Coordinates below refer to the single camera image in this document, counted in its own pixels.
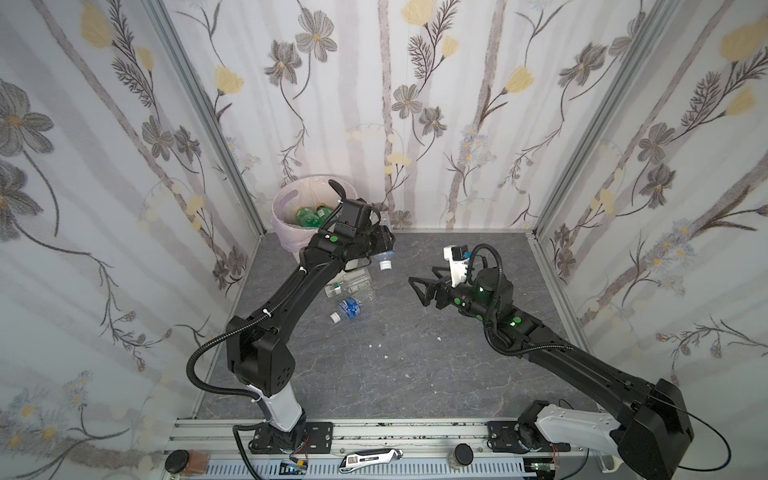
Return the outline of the clear bottle blue label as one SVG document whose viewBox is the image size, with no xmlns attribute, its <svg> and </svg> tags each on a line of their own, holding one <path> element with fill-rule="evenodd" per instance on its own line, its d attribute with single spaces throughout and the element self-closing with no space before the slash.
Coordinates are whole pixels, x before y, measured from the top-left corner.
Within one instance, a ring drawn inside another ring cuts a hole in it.
<svg viewBox="0 0 768 480">
<path fill-rule="evenodd" d="M 370 220 L 373 228 L 376 226 L 387 226 L 392 232 L 391 218 L 387 211 L 372 211 L 370 214 Z M 393 249 L 388 252 L 367 258 L 371 262 L 377 263 L 380 270 L 391 270 L 394 254 L 395 252 L 393 247 Z"/>
</svg>

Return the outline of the green soda bottle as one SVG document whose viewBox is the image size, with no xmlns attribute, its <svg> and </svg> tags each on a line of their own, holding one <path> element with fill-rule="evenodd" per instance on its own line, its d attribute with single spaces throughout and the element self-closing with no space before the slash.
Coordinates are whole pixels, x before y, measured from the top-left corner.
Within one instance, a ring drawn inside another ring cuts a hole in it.
<svg viewBox="0 0 768 480">
<path fill-rule="evenodd" d="M 316 209 L 316 213 L 319 219 L 319 224 L 322 225 L 332 216 L 333 210 L 325 205 L 319 205 Z"/>
<path fill-rule="evenodd" d="M 320 226 L 316 210 L 302 207 L 295 214 L 296 223 L 302 228 L 318 228 Z"/>
</svg>

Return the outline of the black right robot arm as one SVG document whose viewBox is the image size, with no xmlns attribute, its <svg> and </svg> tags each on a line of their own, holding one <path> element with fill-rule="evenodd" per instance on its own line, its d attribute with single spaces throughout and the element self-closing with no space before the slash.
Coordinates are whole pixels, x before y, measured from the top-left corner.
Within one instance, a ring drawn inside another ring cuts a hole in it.
<svg viewBox="0 0 768 480">
<path fill-rule="evenodd" d="M 506 357 L 525 359 L 595 401 L 602 412 L 563 409 L 533 402 L 518 417 L 518 438 L 530 450 L 548 443 L 586 447 L 620 459 L 644 479 L 670 479 L 694 440 L 680 389 L 621 371 L 556 334 L 514 302 L 500 253 L 488 244 L 449 246 L 446 267 L 409 285 L 424 306 L 452 306 L 478 320 L 488 345 Z"/>
</svg>

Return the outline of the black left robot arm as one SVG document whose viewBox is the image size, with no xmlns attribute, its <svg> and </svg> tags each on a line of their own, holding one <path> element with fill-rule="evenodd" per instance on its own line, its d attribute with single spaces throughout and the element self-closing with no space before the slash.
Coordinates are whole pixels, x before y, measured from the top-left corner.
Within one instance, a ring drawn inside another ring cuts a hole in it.
<svg viewBox="0 0 768 480">
<path fill-rule="evenodd" d="M 186 364 L 187 378 L 199 390 L 253 400 L 264 419 L 249 431 L 266 440 L 269 449 L 288 453 L 301 450 L 306 437 L 306 412 L 291 385 L 296 361 L 288 348 L 298 321 L 349 262 L 388 251 L 395 241 L 378 209 L 350 197 L 338 181 L 328 184 L 338 195 L 338 204 L 300 250 L 296 269 L 259 310 L 248 317 L 232 317 L 224 332 L 199 346 Z M 196 373 L 200 358 L 219 344 L 226 348 L 228 368 L 241 384 L 238 388 L 211 385 Z"/>
</svg>

